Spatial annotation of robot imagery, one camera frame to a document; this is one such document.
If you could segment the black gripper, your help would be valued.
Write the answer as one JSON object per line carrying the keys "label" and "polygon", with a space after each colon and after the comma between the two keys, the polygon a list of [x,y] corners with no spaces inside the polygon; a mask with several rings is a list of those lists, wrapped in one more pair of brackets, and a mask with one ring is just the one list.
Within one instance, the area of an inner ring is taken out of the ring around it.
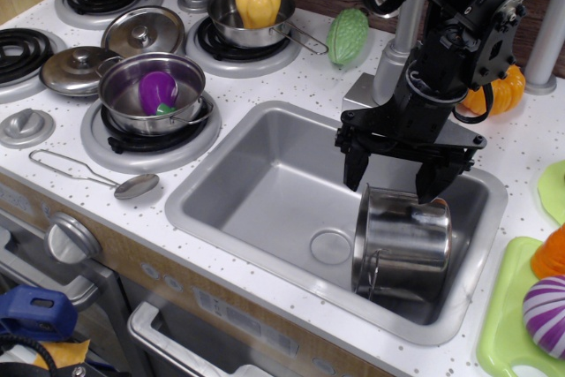
{"label": "black gripper", "polygon": [[402,88],[382,105],[356,84],[343,100],[335,145],[345,154],[343,182],[356,191],[372,154],[423,163],[416,175],[418,203],[435,200],[473,164],[486,138],[449,119],[455,104]]}

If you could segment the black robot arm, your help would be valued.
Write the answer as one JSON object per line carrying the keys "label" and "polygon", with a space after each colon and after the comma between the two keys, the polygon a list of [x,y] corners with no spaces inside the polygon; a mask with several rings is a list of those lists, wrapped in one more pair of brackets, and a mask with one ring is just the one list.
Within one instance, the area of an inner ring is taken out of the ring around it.
{"label": "black robot arm", "polygon": [[[379,15],[406,12],[410,0],[362,0]],[[371,155],[417,162],[416,194],[434,200],[473,165],[486,139],[470,130],[484,121],[458,113],[470,90],[493,106],[492,84],[507,76],[524,0],[426,0],[421,43],[411,43],[401,68],[374,82],[371,108],[341,115],[335,143],[345,156],[343,182],[357,189]]]}

